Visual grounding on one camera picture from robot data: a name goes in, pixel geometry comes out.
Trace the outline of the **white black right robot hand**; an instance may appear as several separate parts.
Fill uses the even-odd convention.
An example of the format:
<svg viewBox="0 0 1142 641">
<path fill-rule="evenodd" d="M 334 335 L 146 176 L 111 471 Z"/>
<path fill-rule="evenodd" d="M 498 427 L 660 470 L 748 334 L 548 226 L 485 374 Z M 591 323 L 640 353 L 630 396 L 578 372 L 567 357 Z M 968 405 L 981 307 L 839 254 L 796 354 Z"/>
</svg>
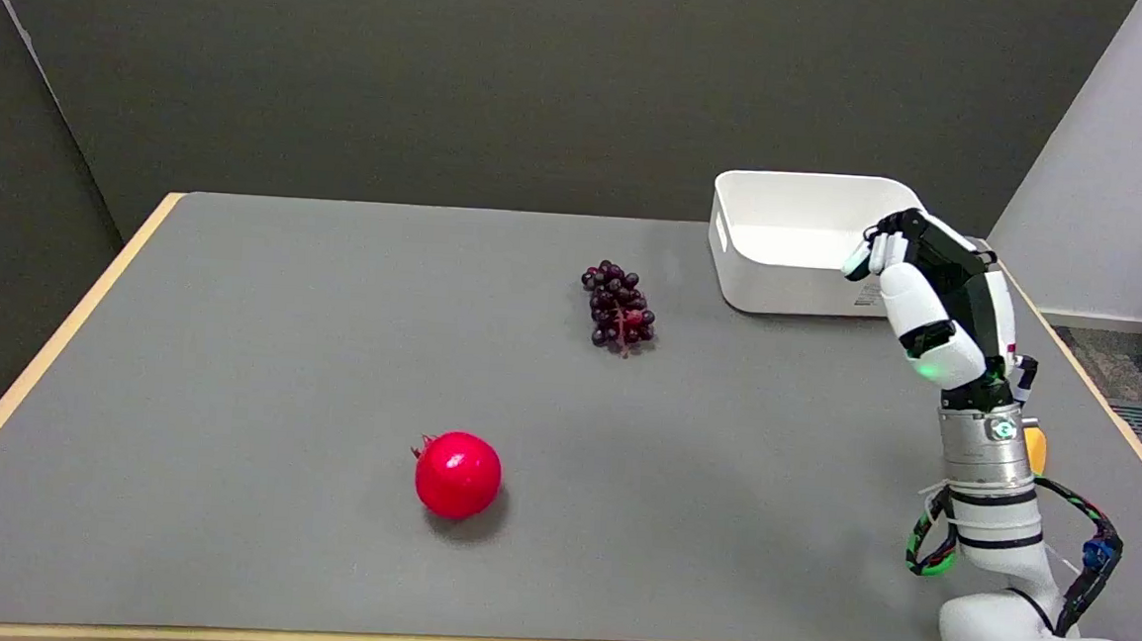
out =
<svg viewBox="0 0 1142 641">
<path fill-rule="evenodd" d="M 949 411 L 1023 407 L 1038 363 L 1018 354 L 1010 287 L 997 254 L 923 208 L 867 226 L 841 269 L 876 279 L 888 324 L 912 372 L 941 390 Z"/>
</svg>

